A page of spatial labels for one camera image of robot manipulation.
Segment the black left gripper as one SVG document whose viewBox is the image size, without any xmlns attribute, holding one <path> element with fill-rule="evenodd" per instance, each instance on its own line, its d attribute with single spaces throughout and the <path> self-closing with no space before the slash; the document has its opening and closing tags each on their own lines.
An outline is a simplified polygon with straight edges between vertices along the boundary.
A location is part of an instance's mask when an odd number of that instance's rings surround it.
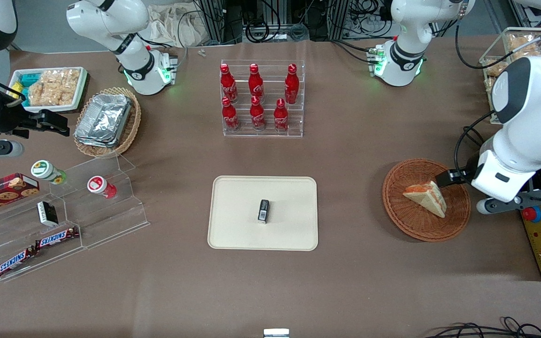
<svg viewBox="0 0 541 338">
<path fill-rule="evenodd" d="M 443 188 L 456 184 L 471 185 L 478 168 L 479 157 L 470 157 L 464 166 L 455 170 L 446 170 L 435 176 L 435 182 L 438 187 Z"/>
</svg>

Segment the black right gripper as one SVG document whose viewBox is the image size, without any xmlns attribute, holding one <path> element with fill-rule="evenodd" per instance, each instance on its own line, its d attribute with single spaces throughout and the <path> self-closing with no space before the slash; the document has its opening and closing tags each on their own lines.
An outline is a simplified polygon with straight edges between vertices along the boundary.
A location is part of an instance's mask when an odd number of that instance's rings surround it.
<svg viewBox="0 0 541 338">
<path fill-rule="evenodd" d="M 9 107 L 6 103 L 0 103 L 0 134 L 16 135 L 28 139 L 30 131 L 42 131 L 54 132 L 68 137 L 70 129 L 66 125 L 67 123 L 66 117 L 50 110 L 41 110 L 39 114 L 26 111 L 21 104 Z"/>
</svg>

